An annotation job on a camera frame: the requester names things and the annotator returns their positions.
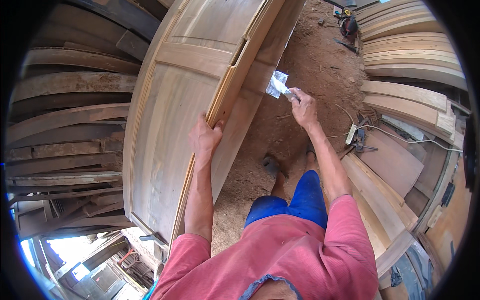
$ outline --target forearm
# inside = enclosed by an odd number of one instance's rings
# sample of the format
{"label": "forearm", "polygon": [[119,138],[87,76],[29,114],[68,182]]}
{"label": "forearm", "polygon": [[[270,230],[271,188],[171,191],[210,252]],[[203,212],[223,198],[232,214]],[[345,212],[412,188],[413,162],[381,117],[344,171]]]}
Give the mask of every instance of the forearm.
{"label": "forearm", "polygon": [[305,129],[315,148],[325,193],[329,201],[333,201],[342,195],[352,195],[347,172],[332,144],[328,141],[320,123],[311,124]]}
{"label": "forearm", "polygon": [[185,207],[185,233],[194,233],[212,243],[212,159],[196,157],[192,184]]}

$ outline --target blue shorts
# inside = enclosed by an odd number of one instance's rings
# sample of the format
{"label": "blue shorts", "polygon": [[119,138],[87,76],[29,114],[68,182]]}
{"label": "blue shorts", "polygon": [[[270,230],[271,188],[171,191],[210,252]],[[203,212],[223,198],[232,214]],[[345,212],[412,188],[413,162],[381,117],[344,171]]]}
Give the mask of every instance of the blue shorts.
{"label": "blue shorts", "polygon": [[245,227],[257,220],[275,215],[297,216],[327,229],[327,209],[317,172],[310,170],[303,174],[290,206],[284,199],[276,196],[263,196],[255,200],[248,213]]}

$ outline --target red t-shirt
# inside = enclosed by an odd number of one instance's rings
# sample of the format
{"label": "red t-shirt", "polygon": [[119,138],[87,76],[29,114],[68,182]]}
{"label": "red t-shirt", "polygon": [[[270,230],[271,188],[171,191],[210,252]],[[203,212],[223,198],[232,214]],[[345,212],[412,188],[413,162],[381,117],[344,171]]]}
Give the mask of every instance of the red t-shirt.
{"label": "red t-shirt", "polygon": [[151,299],[248,299],[266,275],[286,279],[299,299],[372,300],[375,256],[355,200],[333,201],[326,231],[290,215],[255,221],[214,257],[203,237],[181,235]]}

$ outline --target man's left hand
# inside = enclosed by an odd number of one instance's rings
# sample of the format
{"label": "man's left hand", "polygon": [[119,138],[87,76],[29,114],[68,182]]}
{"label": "man's left hand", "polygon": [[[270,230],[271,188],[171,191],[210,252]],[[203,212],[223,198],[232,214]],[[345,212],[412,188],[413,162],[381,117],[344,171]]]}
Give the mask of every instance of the man's left hand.
{"label": "man's left hand", "polygon": [[215,124],[212,129],[205,120],[206,113],[198,116],[197,123],[189,134],[189,143],[197,159],[212,159],[218,144],[222,140],[224,122],[222,120]]}

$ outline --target dirt floor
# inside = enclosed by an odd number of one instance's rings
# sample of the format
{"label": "dirt floor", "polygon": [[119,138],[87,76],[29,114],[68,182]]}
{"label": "dirt floor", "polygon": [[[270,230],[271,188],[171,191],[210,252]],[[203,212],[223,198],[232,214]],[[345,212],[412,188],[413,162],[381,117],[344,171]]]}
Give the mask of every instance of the dirt floor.
{"label": "dirt floor", "polygon": [[[318,24],[320,18],[323,26]],[[360,68],[361,56],[333,41],[342,40],[334,26],[338,24],[333,5],[307,0],[277,68],[289,75],[287,86],[316,98],[319,121],[327,136],[342,135],[351,126],[348,115],[334,104],[358,122],[357,111],[364,109],[361,81],[367,79]],[[270,194],[275,181],[261,165],[266,153],[277,157],[288,170],[285,192],[286,200],[291,200],[303,174],[307,141],[307,133],[294,120],[286,98],[264,96],[215,205],[212,255],[240,239],[253,201]],[[345,137],[330,142],[337,153],[344,150]]]}

